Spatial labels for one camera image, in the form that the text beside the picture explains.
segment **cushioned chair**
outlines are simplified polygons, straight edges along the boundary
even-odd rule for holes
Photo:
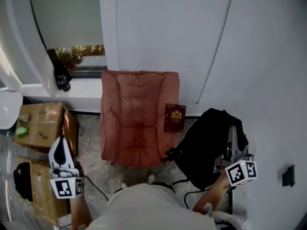
[[[164,132],[164,120],[165,105],[178,104],[178,73],[106,70],[102,86],[102,159],[131,167],[161,164],[177,146],[177,134]]]

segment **person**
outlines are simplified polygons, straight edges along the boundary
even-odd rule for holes
[[[146,184],[122,184],[122,188],[110,198],[105,213],[94,221],[83,195],[70,199],[72,228],[85,225],[89,230],[216,230],[214,218],[204,207],[210,203],[212,211],[217,209],[229,181],[223,171],[193,210],[183,206],[171,186],[155,183],[154,175],[148,177]]]

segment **white sink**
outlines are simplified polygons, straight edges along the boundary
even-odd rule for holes
[[[0,129],[9,129],[15,124],[22,104],[20,93],[0,91]]]

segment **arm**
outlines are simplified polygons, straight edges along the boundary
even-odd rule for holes
[[[91,224],[92,216],[86,204],[84,195],[70,199],[71,203],[71,226],[73,230],[77,230],[79,226]]]
[[[193,211],[199,212],[201,214],[207,214],[207,212],[203,209],[207,203],[212,204],[213,211],[216,210],[218,205],[220,204],[222,198],[229,188],[229,181],[225,171],[223,171],[220,177],[216,180],[216,182],[212,185],[207,193],[205,193],[201,199],[196,203],[193,208]]]

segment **white shirt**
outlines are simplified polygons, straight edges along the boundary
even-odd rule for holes
[[[216,230],[214,218],[186,209],[174,192],[139,184],[115,193],[89,230]]]

